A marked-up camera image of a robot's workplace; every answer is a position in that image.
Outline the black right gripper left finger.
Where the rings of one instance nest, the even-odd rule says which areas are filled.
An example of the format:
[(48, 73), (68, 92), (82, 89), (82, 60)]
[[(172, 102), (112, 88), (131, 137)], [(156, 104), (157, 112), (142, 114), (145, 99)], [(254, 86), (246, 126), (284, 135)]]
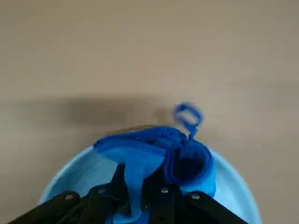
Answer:
[(10, 224), (104, 224), (115, 213), (131, 212), (124, 181), (124, 165), (118, 165), (110, 183), (92, 187), (81, 197), (65, 191), (10, 221)]

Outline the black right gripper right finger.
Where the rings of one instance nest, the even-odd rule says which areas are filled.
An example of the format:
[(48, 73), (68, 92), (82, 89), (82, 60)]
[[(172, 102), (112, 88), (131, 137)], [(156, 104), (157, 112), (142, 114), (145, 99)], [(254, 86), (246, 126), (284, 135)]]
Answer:
[(143, 181), (142, 211), (149, 224), (244, 224), (245, 221), (208, 194), (183, 195), (178, 185), (167, 184), (157, 170)]

